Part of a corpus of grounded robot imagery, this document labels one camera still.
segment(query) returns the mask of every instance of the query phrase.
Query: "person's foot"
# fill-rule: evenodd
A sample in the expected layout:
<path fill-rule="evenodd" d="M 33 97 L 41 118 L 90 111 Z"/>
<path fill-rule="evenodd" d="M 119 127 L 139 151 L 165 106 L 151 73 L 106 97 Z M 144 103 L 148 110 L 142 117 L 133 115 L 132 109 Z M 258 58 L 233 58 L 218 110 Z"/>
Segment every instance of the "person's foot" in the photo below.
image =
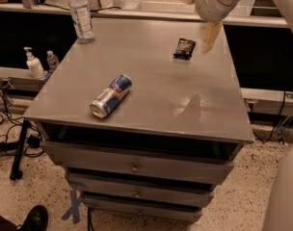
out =
<path fill-rule="evenodd" d="M 45 231 L 48 224 L 48 213 L 45 207 L 37 205 L 34 207 L 19 231 Z"/>

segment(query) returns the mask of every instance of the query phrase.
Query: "red bull can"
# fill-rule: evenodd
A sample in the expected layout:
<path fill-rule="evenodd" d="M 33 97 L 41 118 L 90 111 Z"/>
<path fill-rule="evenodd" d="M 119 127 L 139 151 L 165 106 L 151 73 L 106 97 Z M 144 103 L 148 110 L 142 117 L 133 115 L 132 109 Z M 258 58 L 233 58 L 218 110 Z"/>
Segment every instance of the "red bull can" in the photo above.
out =
<path fill-rule="evenodd" d="M 91 111 L 100 118 L 110 114 L 129 92 L 131 80 L 125 74 L 119 75 L 90 105 Z"/>

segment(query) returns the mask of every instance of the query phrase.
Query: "metal leg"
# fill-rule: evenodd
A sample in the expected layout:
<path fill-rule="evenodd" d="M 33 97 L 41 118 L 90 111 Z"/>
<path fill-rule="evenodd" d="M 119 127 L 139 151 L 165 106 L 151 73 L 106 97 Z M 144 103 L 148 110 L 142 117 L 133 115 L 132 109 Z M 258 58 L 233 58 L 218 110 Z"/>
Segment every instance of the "metal leg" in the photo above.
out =
<path fill-rule="evenodd" d="M 23 153 L 23 147 L 24 147 L 24 141 L 27 136 L 27 130 L 28 127 L 30 126 L 30 122 L 27 120 L 24 120 L 22 123 L 22 128 L 20 132 L 20 137 L 19 137 L 19 145 L 17 150 L 15 151 L 14 159 L 13 159 L 13 166 L 12 166 L 12 172 L 10 179 L 15 180 L 15 179 L 21 179 L 22 177 L 22 171 L 19 169 L 22 153 Z"/>

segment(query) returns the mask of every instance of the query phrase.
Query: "gray surface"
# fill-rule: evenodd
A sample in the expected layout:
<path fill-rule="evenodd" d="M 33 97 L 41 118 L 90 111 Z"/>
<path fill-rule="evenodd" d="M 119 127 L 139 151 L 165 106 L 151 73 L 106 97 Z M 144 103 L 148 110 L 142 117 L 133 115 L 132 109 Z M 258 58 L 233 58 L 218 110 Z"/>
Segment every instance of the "gray surface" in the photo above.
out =
<path fill-rule="evenodd" d="M 95 18 L 95 41 L 74 44 L 24 117 L 35 121 L 216 141 L 253 141 L 222 29 L 202 54 L 202 23 Z M 197 42 L 175 60 L 179 38 Z M 90 104 L 119 74 L 132 90 L 105 119 Z"/>

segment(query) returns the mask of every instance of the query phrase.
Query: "white bottle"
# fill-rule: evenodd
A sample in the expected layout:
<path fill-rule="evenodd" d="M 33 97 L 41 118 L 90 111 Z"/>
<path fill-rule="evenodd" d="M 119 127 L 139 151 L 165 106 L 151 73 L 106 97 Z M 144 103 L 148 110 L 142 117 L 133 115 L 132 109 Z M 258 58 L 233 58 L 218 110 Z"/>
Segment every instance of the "white bottle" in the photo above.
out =
<path fill-rule="evenodd" d="M 94 41 L 88 0 L 68 0 L 68 3 L 79 42 Z"/>
<path fill-rule="evenodd" d="M 30 50 L 30 47 L 24 47 L 24 50 L 27 52 L 27 65 L 31 70 L 31 73 L 35 79 L 41 79 L 44 77 L 44 70 L 38 58 L 35 58 Z"/>
<path fill-rule="evenodd" d="M 57 66 L 60 64 L 59 58 L 52 50 L 47 51 L 47 62 L 51 71 L 57 69 Z"/>

